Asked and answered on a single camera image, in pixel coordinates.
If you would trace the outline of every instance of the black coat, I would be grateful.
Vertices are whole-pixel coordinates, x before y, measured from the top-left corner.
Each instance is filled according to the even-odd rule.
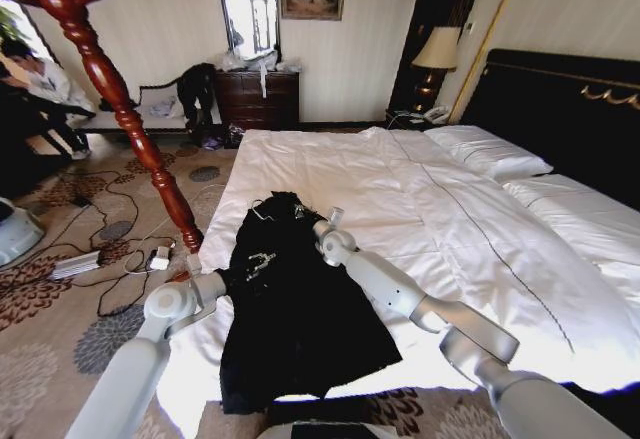
[[[264,220],[249,210],[219,271],[235,313],[221,364],[226,413],[261,411],[285,394],[324,397],[402,359],[360,286],[316,250],[322,217],[296,205],[295,194],[276,192],[255,208]],[[275,257],[247,280],[258,253]]]

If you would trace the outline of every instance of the window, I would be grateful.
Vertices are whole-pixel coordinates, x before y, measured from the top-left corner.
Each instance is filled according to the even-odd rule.
[[[2,17],[3,34],[5,33],[5,24],[8,23],[10,29],[13,29],[11,26],[15,26],[18,31],[17,38],[26,42],[34,55],[53,60],[49,49],[31,22],[31,18],[25,14],[20,4],[12,0],[0,0],[0,17]]]
[[[222,0],[229,49],[242,59],[274,50],[279,40],[277,0]]]

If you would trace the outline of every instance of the gold trim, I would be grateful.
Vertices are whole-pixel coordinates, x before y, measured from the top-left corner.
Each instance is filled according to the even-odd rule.
[[[615,99],[613,97],[613,91],[611,89],[607,89],[605,92],[603,92],[602,94],[591,94],[589,93],[589,85],[587,84],[586,86],[584,86],[582,88],[582,90],[580,91],[580,94],[582,94],[584,96],[585,99],[588,99],[590,101],[597,101],[597,100],[605,100],[607,101],[609,104],[614,105],[614,106],[619,106],[621,104],[629,104],[631,105],[634,109],[639,109],[640,110],[640,102],[638,101],[638,94],[632,94],[631,96],[628,97],[623,97],[622,99]]]
[[[484,35],[484,39],[482,40],[482,43],[478,48],[478,52],[476,53],[476,57],[473,60],[473,64],[471,65],[469,72],[467,72],[467,77],[465,77],[464,83],[462,84],[462,88],[460,89],[460,92],[458,92],[458,97],[456,97],[456,100],[453,103],[453,107],[451,108],[451,115],[449,116],[449,120],[447,121],[448,124],[451,124],[453,122],[452,119],[456,115],[457,109],[460,106],[460,100],[462,98],[462,95],[464,94],[466,89],[469,87],[471,78],[474,76],[474,73],[478,69],[478,65],[486,56],[487,44],[489,43],[489,40],[493,35],[493,30],[495,29],[496,23],[498,22],[498,18],[502,14],[502,11],[504,10],[504,7],[507,4],[507,2],[508,0],[500,0],[500,4],[498,4],[498,9],[496,9],[496,13],[493,15],[493,19],[491,19],[491,24],[489,24],[489,29],[487,29],[487,32]]]
[[[493,62],[493,61],[487,61],[487,66],[500,66],[500,67],[506,67],[509,69],[518,69],[520,71],[536,72],[538,74],[548,74],[550,76],[557,76],[557,77],[566,77],[569,79],[576,79],[578,81],[594,82],[596,84],[605,84],[607,86],[624,87],[626,89],[637,89],[640,91],[640,84],[634,84],[632,82],[611,81],[609,79],[600,79],[598,77],[581,76],[578,74],[568,74],[566,72],[547,71],[546,69],[536,69],[534,67],[516,66],[513,64],[503,64],[501,62]]]

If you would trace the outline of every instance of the table lamp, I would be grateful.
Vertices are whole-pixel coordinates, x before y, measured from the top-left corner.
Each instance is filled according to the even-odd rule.
[[[448,70],[455,69],[459,27],[434,27],[429,40],[411,65],[429,69],[424,80],[416,85],[413,110],[426,112],[433,107]]]

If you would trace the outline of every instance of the floor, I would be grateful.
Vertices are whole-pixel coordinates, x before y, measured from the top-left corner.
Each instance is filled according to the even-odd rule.
[[[140,327],[146,295],[185,269],[179,234],[128,142],[122,136],[90,139],[90,159],[72,163],[16,201],[47,232],[29,253],[0,269],[0,439],[64,437],[115,351]],[[184,136],[156,139],[206,230],[236,151],[198,149]],[[158,245],[173,243],[167,271],[124,272],[125,265],[142,267]],[[60,282],[47,279],[56,261],[96,249],[102,251],[99,269]],[[297,419],[387,424],[417,438],[508,437],[485,393],[413,388],[275,404],[251,416],[225,416],[211,403],[198,437],[252,439],[270,424]],[[154,399],[135,437],[179,434]]]

